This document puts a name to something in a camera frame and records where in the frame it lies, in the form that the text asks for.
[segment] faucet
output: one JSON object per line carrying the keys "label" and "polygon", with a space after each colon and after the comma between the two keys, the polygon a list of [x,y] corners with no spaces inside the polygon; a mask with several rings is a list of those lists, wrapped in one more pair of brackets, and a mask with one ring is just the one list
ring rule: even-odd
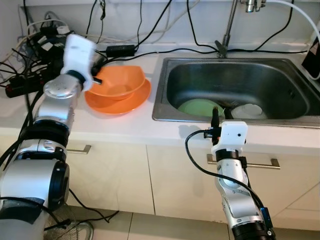
{"label": "faucet", "polygon": [[[265,6],[266,0],[240,0],[240,2],[242,4],[246,4],[245,11],[247,13],[253,13],[254,11],[259,12],[260,8]],[[217,54],[218,58],[224,59],[227,57],[228,46],[229,46],[229,41],[231,37],[230,32],[231,32],[232,23],[234,21],[237,4],[238,4],[238,0],[233,0],[230,16],[228,20],[228,25],[226,27],[226,32],[223,36],[222,43],[220,43],[218,40],[214,41],[216,47],[218,48],[218,54]]]}

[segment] orange plate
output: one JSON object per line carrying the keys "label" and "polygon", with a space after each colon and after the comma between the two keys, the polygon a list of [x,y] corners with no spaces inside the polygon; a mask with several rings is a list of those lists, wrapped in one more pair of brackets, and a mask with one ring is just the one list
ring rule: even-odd
{"label": "orange plate", "polygon": [[124,100],[112,100],[105,96],[95,95],[89,91],[84,93],[85,101],[93,110],[110,115],[125,114],[143,104],[151,93],[151,83],[146,79],[142,87],[132,96]]}

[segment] white countertop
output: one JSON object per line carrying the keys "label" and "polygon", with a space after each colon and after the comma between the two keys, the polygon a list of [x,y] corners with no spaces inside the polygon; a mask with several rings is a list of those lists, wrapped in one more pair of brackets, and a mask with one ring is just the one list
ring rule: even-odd
{"label": "white countertop", "polygon": [[[165,56],[197,57],[199,55],[166,54]],[[233,53],[229,56],[253,57],[252,53],[250,55],[248,53]],[[75,121],[69,139],[183,146],[185,137],[188,134],[198,129],[207,128],[209,126],[207,123],[155,121],[152,119],[159,81],[160,67],[157,67],[157,65],[161,64],[163,57],[163,55],[154,54],[131,61],[117,62],[118,65],[138,65],[142,67],[146,78],[150,80],[152,85],[149,99],[130,113],[105,115],[91,110],[82,94],[78,101],[78,107],[75,110]],[[271,55],[255,53],[254,57],[271,57]],[[294,59],[292,56],[289,56],[289,58],[294,63],[301,61],[301,56],[295,56]],[[0,92],[0,109],[1,135],[18,135],[27,114],[24,97],[20,96],[9,99],[2,90]],[[202,139],[201,136],[191,141],[191,144],[202,148],[211,147],[211,142],[208,139]],[[247,145],[244,150],[266,153],[320,155],[320,129],[249,125]]]}

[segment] sink basin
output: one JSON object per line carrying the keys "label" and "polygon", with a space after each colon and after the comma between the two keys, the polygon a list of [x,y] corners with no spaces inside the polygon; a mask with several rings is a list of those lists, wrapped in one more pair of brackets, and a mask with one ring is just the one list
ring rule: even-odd
{"label": "sink basin", "polygon": [[178,108],[192,99],[226,107],[255,104],[267,119],[249,124],[320,126],[320,94],[298,68],[283,58],[165,58],[152,117],[160,121],[210,122]]}

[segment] silver cabinet handle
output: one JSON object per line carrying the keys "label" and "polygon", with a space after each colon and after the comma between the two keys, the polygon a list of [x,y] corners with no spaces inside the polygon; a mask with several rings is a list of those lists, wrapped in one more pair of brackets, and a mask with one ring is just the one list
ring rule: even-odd
{"label": "silver cabinet handle", "polygon": [[[212,154],[206,155],[206,162],[208,164],[217,164],[217,162],[214,160]],[[248,163],[247,166],[252,167],[252,168],[258,168],[258,169],[277,169],[277,170],[281,169],[280,164],[278,162],[278,159],[271,158],[270,162],[271,162],[271,165]]]}
{"label": "silver cabinet handle", "polygon": [[83,150],[67,149],[68,154],[88,154],[91,149],[91,145],[85,145]]}

